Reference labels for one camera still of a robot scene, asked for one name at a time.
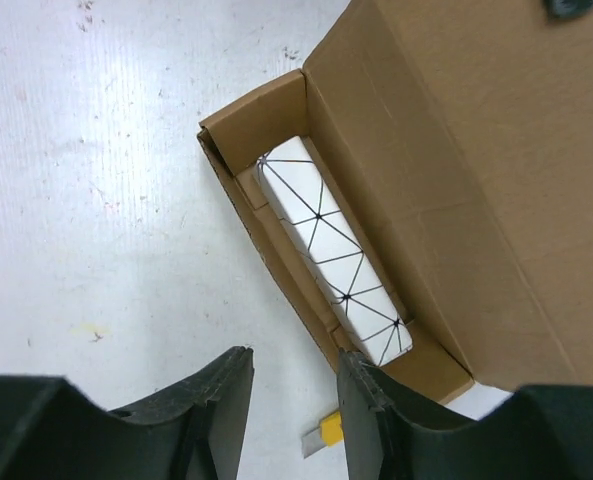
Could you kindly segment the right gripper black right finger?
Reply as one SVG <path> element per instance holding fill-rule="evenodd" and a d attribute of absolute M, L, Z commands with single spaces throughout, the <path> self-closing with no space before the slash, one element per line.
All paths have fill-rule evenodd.
<path fill-rule="evenodd" d="M 352 479 L 593 479 L 593 386 L 526 385 L 473 420 L 341 352 Z"/>

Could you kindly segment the brown cardboard express box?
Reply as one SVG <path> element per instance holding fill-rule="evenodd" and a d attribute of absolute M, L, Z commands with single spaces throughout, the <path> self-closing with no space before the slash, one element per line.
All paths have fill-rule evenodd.
<path fill-rule="evenodd" d="M 267 269 L 331 366 L 354 347 L 254 176 L 304 139 L 439 402 L 480 382 L 593 385 L 593 11 L 353 1 L 304 65 L 200 123 Z"/>

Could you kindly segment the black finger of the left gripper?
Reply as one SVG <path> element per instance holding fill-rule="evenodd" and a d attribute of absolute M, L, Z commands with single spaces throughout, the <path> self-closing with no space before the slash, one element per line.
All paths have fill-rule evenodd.
<path fill-rule="evenodd" d="M 577 19 L 593 11 L 593 0 L 544 0 L 543 4 L 553 20 Z"/>

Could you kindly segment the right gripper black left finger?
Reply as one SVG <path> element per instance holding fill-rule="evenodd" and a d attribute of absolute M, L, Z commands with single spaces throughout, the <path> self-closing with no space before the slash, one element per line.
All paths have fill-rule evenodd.
<path fill-rule="evenodd" d="M 0 479 L 234 479 L 254 376 L 232 347 L 114 410 L 67 379 L 0 375 Z"/>

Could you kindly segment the yellow utility knife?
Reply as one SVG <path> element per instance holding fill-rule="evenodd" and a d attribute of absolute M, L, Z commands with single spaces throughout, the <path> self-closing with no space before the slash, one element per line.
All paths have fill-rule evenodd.
<path fill-rule="evenodd" d="M 339 411 L 323 418 L 318 426 L 301 438 L 301 450 L 304 458 L 344 441 L 342 419 Z"/>

